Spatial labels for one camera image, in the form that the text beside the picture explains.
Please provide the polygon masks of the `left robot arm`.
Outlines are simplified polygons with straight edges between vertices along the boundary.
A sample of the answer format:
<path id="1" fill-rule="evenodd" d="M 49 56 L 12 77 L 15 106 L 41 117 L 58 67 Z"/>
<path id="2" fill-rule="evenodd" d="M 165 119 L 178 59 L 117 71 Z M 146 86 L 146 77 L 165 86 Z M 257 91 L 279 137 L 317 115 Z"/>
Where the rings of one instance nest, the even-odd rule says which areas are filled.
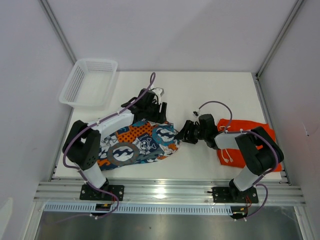
<path id="1" fill-rule="evenodd" d="M 112 134 L 121 128 L 141 120 L 164 123 L 167 103 L 161 101 L 163 94 L 164 89 L 159 87 L 144 88 L 109 116 L 90 123 L 81 120 L 73 123 L 62 148 L 62 162 L 66 168 L 83 174 L 85 182 L 92 185 L 90 192 L 97 200 L 105 199 L 109 193 L 107 178 L 98 166 L 101 149 L 117 142 Z"/>

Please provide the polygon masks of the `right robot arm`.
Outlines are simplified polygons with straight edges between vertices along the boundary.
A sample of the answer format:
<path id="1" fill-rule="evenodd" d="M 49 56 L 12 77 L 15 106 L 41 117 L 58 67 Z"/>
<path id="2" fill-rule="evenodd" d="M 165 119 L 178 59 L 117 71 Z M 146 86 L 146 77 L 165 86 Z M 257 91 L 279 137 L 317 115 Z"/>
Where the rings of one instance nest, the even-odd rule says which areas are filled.
<path id="1" fill-rule="evenodd" d="M 200 115 L 198 121 L 187 120 L 175 139 L 189 144 L 203 140 L 215 150 L 240 151 L 245 166 L 228 187 L 228 196 L 234 202 L 245 198 L 247 190 L 284 160 L 282 150 L 262 126 L 238 131 L 230 131 L 226 126 L 220 130 L 211 114 Z"/>

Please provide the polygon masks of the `orange shorts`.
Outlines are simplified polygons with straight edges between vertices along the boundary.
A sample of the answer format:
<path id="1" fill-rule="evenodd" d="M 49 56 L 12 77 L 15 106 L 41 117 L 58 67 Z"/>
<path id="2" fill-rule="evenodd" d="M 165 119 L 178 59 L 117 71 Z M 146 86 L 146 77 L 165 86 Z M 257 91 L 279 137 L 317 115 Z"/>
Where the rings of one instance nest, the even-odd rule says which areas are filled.
<path id="1" fill-rule="evenodd" d="M 272 140 L 276 141 L 276 134 L 273 129 L 269 127 L 267 123 L 260 123 L 250 120 L 240 120 L 234 119 L 231 121 L 230 125 L 227 127 L 229 131 L 252 131 L 256 127 L 262 127 Z M 245 160 L 238 149 L 219 149 L 217 150 L 217 157 L 219 162 L 223 166 L 229 166 L 233 168 L 244 168 Z"/>

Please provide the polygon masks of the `patterned multicolour shorts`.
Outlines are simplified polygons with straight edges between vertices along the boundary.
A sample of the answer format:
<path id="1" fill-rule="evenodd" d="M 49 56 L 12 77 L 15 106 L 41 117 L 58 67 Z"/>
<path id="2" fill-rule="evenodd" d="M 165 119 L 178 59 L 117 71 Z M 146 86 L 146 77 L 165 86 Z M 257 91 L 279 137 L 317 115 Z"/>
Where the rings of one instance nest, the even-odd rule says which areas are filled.
<path id="1" fill-rule="evenodd" d="M 101 137 L 97 164 L 102 171 L 148 164 L 173 155 L 180 147 L 178 132 L 170 122 L 145 119 Z"/>

